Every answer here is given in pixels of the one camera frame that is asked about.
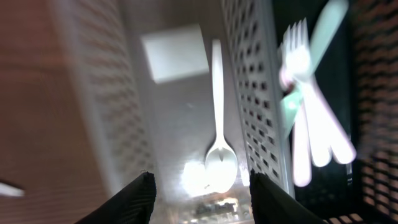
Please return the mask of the white plastic spoon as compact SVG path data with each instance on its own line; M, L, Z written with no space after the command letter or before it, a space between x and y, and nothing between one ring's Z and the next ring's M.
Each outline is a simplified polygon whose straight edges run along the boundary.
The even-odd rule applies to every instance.
M224 77L221 41L212 41L211 75L215 115L215 141L205 156L205 172L214 192L223 194L234 184L238 160L224 137Z
M0 194L7 197L23 197L25 195L25 191L19 186L1 181Z

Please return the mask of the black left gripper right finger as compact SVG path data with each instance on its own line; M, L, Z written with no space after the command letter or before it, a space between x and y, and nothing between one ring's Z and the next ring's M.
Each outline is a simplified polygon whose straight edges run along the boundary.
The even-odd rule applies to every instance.
M324 224L271 179L250 171L250 194L255 224Z

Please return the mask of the black perforated plastic basket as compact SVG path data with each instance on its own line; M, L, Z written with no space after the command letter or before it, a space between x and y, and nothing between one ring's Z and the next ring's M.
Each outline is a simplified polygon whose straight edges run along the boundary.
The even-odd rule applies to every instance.
M313 168L297 201L327 223L397 222L397 0L357 0L316 71L357 151Z

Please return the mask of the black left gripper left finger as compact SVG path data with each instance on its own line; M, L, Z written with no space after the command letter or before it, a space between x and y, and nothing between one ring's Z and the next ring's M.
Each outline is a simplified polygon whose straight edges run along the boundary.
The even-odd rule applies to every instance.
M76 224L149 224L156 196L155 175L144 172Z

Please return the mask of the light blue plastic fork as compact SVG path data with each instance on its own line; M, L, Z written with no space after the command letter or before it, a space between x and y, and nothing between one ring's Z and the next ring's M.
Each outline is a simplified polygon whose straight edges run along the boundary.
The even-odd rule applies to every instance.
M337 33L348 10L347 1L328 1L308 38L305 19L288 27L279 50L282 66L279 79L283 90L293 85L294 89L280 101L284 115L283 135L288 137L295 124L303 101L302 85L314 77L323 56Z

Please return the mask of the clear perforated plastic basket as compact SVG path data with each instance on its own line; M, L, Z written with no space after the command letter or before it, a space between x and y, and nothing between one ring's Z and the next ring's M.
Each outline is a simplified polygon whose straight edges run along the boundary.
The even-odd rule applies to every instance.
M270 1L51 1L109 196L155 174L152 223L252 222L249 174L290 196ZM221 41L224 137L238 173L212 191L212 41Z

